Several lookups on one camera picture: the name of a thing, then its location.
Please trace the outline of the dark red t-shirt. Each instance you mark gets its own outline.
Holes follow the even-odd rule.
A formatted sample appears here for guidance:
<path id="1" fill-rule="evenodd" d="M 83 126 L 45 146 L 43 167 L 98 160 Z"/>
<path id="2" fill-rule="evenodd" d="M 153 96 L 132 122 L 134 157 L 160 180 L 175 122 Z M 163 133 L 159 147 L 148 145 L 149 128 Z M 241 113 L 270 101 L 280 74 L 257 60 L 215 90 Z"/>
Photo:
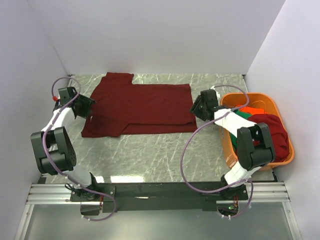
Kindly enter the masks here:
<path id="1" fill-rule="evenodd" d="M 131 73 L 108 72 L 93 90 L 96 102 L 84 138 L 192 133 L 196 118 L 189 84 L 134 84 Z"/>

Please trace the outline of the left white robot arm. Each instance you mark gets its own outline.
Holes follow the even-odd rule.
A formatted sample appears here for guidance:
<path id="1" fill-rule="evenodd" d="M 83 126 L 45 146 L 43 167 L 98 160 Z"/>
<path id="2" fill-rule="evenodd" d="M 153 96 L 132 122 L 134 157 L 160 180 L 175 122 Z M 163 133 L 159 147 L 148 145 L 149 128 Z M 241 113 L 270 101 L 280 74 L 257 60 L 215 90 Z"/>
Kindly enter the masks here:
<path id="1" fill-rule="evenodd" d="M 93 174 L 77 165 L 68 128 L 77 117 L 88 118 L 95 101 L 71 86 L 58 89 L 58 93 L 59 98 L 53 98 L 55 105 L 49 123 L 30 136 L 36 165 L 42 174 L 61 174 L 70 181 L 65 185 L 67 189 L 94 201 L 100 195 L 100 188 Z"/>

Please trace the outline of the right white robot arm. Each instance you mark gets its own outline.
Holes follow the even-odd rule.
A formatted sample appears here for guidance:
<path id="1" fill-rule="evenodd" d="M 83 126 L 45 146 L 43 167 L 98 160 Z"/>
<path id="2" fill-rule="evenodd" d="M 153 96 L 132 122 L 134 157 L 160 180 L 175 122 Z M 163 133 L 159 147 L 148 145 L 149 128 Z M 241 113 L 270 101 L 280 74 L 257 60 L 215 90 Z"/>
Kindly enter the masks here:
<path id="1" fill-rule="evenodd" d="M 249 180 L 251 175 L 273 162 L 276 152 L 270 129 L 266 123 L 254 123 L 247 121 L 235 114 L 235 110 L 246 107 L 249 102 L 248 94 L 243 91 L 245 104 L 227 108 L 219 105 L 215 89 L 207 89 L 200 92 L 193 103 L 190 112 L 207 123 L 199 127 L 191 135 L 182 151 L 180 158 L 180 173 L 186 185 L 192 190 L 202 194 L 220 193 L 221 197 L 230 200 L 237 194 L 237 187 Z M 183 171 L 183 159 L 187 146 L 192 138 L 204 127 L 216 124 L 233 134 L 237 140 L 237 162 L 222 176 L 221 186 L 214 190 L 202 190 L 192 186 L 186 179 Z"/>

